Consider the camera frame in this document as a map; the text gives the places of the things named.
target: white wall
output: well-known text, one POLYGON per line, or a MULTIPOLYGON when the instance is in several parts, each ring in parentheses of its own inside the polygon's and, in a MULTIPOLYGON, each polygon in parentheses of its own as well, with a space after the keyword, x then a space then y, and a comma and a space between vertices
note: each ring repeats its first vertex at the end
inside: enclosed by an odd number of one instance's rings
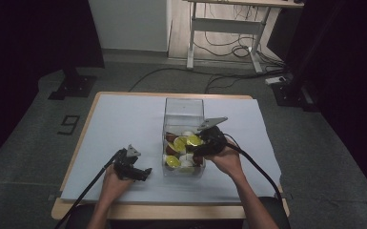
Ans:
POLYGON ((171 0, 89 0, 102 49, 165 52, 171 0))

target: person's left hand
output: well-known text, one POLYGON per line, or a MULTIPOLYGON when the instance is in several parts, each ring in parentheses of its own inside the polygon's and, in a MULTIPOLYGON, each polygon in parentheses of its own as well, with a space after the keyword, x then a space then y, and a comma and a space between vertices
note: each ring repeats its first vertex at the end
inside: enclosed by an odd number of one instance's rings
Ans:
POLYGON ((118 178, 113 165, 109 166, 103 179, 99 202, 110 206, 115 199, 126 192, 133 182, 132 179, 122 180, 118 178))

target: desk leg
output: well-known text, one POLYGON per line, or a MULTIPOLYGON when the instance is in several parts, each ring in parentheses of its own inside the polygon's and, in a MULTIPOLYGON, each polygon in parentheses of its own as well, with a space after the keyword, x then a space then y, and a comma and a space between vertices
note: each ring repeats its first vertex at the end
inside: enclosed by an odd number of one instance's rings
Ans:
POLYGON ((261 36, 263 35, 264 28, 266 27, 267 18, 269 17, 269 14, 270 14, 270 9, 271 9, 270 7, 266 8, 266 12, 263 16, 263 20, 260 22, 260 27, 256 35, 256 40, 253 46, 249 48, 249 53, 250 53, 252 62, 254 63, 255 70, 257 73, 263 73, 263 70, 260 67, 259 59, 256 56, 256 51, 257 51, 258 45, 260 44, 260 39, 261 39, 261 36))
POLYGON ((193 16, 192 16, 192 26, 190 30, 190 43, 187 50, 187 69, 192 70, 194 68, 194 24, 195 24, 195 12, 197 10, 197 4, 193 3, 193 16))

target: human hand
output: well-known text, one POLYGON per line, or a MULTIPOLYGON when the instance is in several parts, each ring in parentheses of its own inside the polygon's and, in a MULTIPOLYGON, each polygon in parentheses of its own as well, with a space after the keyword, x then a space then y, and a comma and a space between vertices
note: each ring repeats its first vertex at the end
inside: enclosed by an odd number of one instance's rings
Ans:
MULTIPOLYGON (((228 143, 235 145, 231 140, 228 140, 228 143)), ((245 177, 240 163, 239 152, 228 146, 216 155, 204 157, 212 161, 220 171, 232 179, 245 177)))
POLYGON ((127 191, 132 183, 132 179, 123 180, 118 178, 112 164, 106 170, 99 203, 110 206, 115 199, 121 197, 121 195, 127 191))

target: transparent box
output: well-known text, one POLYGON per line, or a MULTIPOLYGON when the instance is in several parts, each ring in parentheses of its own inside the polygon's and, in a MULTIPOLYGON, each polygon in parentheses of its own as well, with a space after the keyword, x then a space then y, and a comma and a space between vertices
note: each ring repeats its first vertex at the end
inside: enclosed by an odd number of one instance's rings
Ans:
POLYGON ((195 134, 204 121, 202 99, 166 98, 163 122, 162 168, 165 177, 201 177, 206 167, 202 156, 194 156, 186 145, 202 144, 195 134))

